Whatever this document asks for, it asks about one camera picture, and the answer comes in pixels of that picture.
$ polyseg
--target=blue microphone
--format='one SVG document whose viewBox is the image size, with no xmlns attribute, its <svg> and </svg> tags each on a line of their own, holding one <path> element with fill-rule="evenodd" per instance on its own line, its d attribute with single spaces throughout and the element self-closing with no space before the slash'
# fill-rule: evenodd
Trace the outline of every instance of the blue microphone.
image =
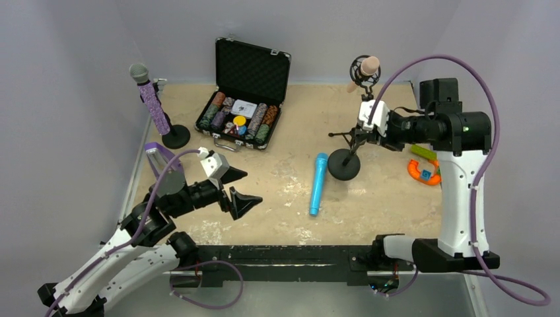
<svg viewBox="0 0 560 317">
<path fill-rule="evenodd" d="M 329 156 L 326 153 L 319 153 L 315 160 L 315 180 L 313 181 L 313 192 L 311 192 L 311 206 L 309 214 L 317 216 L 319 213 L 319 205 L 321 205 L 321 193 L 323 192 L 323 181 L 327 172 L 327 160 Z"/>
</svg>

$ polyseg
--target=case handle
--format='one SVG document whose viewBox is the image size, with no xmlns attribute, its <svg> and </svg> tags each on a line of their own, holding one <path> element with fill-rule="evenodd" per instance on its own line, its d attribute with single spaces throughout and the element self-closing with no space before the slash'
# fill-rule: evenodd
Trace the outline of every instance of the case handle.
<svg viewBox="0 0 560 317">
<path fill-rule="evenodd" d="M 213 133 L 213 134 L 212 134 L 212 138 L 214 138 L 214 145 L 215 145 L 216 147 L 220 147 L 220 148 L 222 148 L 222 149 L 230 150 L 230 151 L 232 151 L 232 152 L 237 152 L 237 151 L 239 151 L 239 149 L 241 149 L 242 143 L 240 144 L 240 143 L 238 143 L 237 141 L 235 142 L 235 148 L 230 147 L 229 145 L 225 145 L 225 144 L 220 144 L 220 143 L 218 143 L 218 139 L 220 138 L 220 135 L 219 135 L 219 134 Z"/>
</svg>

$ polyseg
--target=pink microphone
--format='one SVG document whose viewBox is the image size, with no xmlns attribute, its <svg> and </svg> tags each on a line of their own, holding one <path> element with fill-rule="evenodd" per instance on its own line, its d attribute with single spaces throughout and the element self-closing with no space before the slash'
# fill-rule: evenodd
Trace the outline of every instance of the pink microphone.
<svg viewBox="0 0 560 317">
<path fill-rule="evenodd" d="M 369 77 L 373 76 L 377 73 L 379 69 L 379 59 L 375 56 L 370 56 L 362 61 L 359 70 L 357 71 L 357 78 L 358 81 L 366 81 Z M 358 88 L 356 82 L 352 81 L 346 87 L 347 92 L 353 92 Z"/>
</svg>

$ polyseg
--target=orange toy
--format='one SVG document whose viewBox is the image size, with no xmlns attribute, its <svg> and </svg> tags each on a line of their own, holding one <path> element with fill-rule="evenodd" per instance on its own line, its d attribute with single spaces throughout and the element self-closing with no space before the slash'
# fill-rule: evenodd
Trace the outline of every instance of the orange toy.
<svg viewBox="0 0 560 317">
<path fill-rule="evenodd" d="M 410 162 L 408 163 L 408 174 L 418 182 L 424 183 L 426 185 L 430 185 L 430 186 L 438 185 L 439 183 L 441 183 L 441 176 L 437 174 L 439 163 L 437 160 L 428 160 L 428 162 L 432 163 L 435 169 L 433 175 L 430 177 L 429 180 L 422 179 L 422 172 L 418 170 L 417 160 L 410 160 Z"/>
</svg>

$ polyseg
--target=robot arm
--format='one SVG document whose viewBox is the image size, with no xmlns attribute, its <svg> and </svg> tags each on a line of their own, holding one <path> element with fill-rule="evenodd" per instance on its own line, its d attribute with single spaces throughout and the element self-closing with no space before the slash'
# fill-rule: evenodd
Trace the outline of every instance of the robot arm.
<svg viewBox="0 0 560 317">
<path fill-rule="evenodd" d="M 491 123 L 483 112 L 463 112 L 456 79 L 423 82 L 422 116 L 403 117 L 380 101 L 368 124 L 374 100 L 362 103 L 358 127 L 367 131 L 367 142 L 391 151 L 405 144 L 429 143 L 437 153 L 442 182 L 442 228 L 437 239 L 404 235 L 378 236 L 373 256 L 413 262 L 422 272 L 441 273 L 480 269 L 470 245 L 470 222 L 477 223 L 477 243 L 485 263 L 499 267 L 498 255 L 489 251 L 484 232 L 483 179 L 477 188 L 475 219 L 470 219 L 470 194 L 474 176 L 490 150 Z"/>
<path fill-rule="evenodd" d="M 173 157 L 170 151 L 157 143 L 146 145 L 146 153 L 156 176 L 162 172 L 159 168 Z M 154 193 L 154 204 L 148 212 L 145 226 L 129 246 L 109 253 L 115 246 L 132 239 L 140 227 L 154 186 L 144 201 L 122 221 L 113 237 L 83 267 L 66 280 L 45 284 L 39 289 L 38 294 L 46 306 L 51 306 L 55 299 L 63 296 L 56 305 L 54 316 L 101 317 L 105 310 L 150 279 L 180 264 L 194 264 L 198 249 L 185 232 L 172 234 L 166 244 L 156 247 L 160 240 L 175 230 L 172 218 L 218 203 L 222 211 L 229 212 L 237 220 L 262 202 L 262 198 L 242 195 L 233 187 L 229 189 L 229 199 L 223 184 L 239 180 L 247 173 L 229 166 L 223 155 L 205 148 L 199 149 L 198 157 L 208 179 L 189 186 L 182 165 L 173 165 Z M 94 262 L 97 264 L 87 271 Z M 79 275 L 83 276 L 66 291 Z"/>
</svg>

